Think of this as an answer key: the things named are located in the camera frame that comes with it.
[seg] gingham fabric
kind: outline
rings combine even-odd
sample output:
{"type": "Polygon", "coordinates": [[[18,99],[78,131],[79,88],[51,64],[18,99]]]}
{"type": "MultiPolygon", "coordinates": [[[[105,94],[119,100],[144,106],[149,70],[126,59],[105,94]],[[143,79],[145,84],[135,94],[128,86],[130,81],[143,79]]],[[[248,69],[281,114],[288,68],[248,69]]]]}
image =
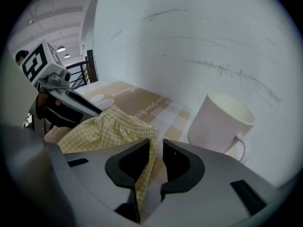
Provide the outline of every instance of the gingham fabric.
{"type": "Polygon", "coordinates": [[[113,105],[100,116],[88,119],[67,133],[59,142],[62,152],[73,153],[115,147],[135,140],[150,140],[150,158],[135,184],[141,209],[156,158],[158,128],[125,114],[113,105]]]}

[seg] mug handle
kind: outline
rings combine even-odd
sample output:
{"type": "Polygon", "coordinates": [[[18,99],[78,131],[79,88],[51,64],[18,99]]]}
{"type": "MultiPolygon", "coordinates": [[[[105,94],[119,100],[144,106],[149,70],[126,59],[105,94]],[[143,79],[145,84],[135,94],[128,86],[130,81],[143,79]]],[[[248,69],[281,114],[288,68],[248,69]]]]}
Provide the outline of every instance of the mug handle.
{"type": "Polygon", "coordinates": [[[241,157],[241,159],[239,160],[242,164],[245,164],[248,160],[248,158],[250,157],[250,147],[248,145],[248,143],[245,141],[245,139],[243,138],[243,136],[237,134],[236,135],[238,141],[240,141],[244,147],[244,152],[243,152],[243,156],[241,157]]]}

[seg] black and white marker cube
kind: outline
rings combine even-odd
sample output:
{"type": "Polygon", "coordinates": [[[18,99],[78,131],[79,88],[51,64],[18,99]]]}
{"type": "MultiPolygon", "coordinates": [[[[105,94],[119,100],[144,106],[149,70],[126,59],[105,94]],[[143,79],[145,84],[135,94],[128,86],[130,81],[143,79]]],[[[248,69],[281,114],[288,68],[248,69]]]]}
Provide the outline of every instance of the black and white marker cube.
{"type": "Polygon", "coordinates": [[[65,69],[57,51],[43,40],[22,63],[22,70],[34,85],[38,79],[43,79],[51,73],[60,74],[65,69]]]}

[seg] patterned tablecloth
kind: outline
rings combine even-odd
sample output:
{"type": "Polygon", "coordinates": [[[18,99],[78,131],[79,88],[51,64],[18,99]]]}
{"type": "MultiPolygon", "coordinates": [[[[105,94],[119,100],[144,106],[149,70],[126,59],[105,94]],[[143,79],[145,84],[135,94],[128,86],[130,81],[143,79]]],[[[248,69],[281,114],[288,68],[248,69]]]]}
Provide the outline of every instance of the patterned tablecloth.
{"type": "MultiPolygon", "coordinates": [[[[189,143],[187,132],[195,115],[185,106],[116,79],[98,81],[76,91],[102,110],[115,104],[126,114],[159,128],[157,158],[140,213],[144,221],[160,204],[160,187],[167,182],[166,167],[162,161],[162,141],[169,139],[189,143]]],[[[45,140],[56,143],[56,137],[63,137],[59,131],[65,135],[69,129],[59,130],[54,127],[45,136],[45,140]]],[[[227,154],[237,158],[237,149],[233,147],[227,154]]]]}

